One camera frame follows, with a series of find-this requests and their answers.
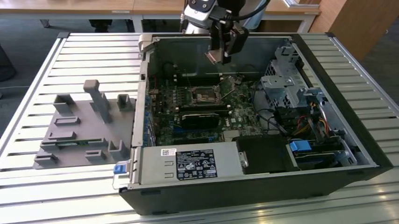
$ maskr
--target wooden cabinet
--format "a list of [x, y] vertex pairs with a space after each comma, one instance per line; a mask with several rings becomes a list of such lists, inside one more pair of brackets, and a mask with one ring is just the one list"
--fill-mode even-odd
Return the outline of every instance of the wooden cabinet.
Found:
[[399, 0], [322, 0], [310, 32], [332, 32], [362, 60], [399, 15]]

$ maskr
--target side panel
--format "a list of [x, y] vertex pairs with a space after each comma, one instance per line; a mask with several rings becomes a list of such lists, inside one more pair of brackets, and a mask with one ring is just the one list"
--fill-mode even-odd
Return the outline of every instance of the side panel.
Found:
[[120, 189], [120, 196], [140, 215], [170, 214], [331, 194], [381, 169], [294, 175], [258, 180], [180, 185], [144, 190]]

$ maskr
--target motherboard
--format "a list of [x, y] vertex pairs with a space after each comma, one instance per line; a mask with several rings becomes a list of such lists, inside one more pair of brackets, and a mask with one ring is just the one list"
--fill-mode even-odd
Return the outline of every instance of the motherboard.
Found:
[[150, 89], [155, 145], [232, 141], [262, 135], [252, 107], [255, 81], [240, 74], [190, 74], [152, 79]]

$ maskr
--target circuit board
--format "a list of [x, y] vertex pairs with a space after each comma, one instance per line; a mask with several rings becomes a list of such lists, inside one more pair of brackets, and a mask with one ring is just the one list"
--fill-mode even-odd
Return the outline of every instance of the circuit board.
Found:
[[[158, 146], [232, 141], [238, 136], [262, 135], [263, 129], [252, 108], [254, 81], [239, 76], [222, 78], [212, 86], [178, 86], [174, 80], [158, 82], [150, 91], [152, 99], [154, 131]], [[187, 130], [179, 107], [226, 107], [215, 128]]]

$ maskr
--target desk leg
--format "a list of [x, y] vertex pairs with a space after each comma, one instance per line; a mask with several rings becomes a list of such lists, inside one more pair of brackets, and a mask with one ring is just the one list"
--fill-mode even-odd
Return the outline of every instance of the desk leg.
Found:
[[50, 22], [48, 22], [48, 20], [40, 20], [40, 22], [42, 22], [42, 25], [43, 25], [44, 28], [48, 28], [48, 27], [50, 27]]
[[135, 32], [143, 33], [143, 16], [142, 15], [132, 15], [132, 21], [135, 26]]
[[306, 16], [306, 19], [302, 21], [299, 29], [298, 29], [299, 33], [310, 32], [315, 17], [316, 17], [315, 15]]

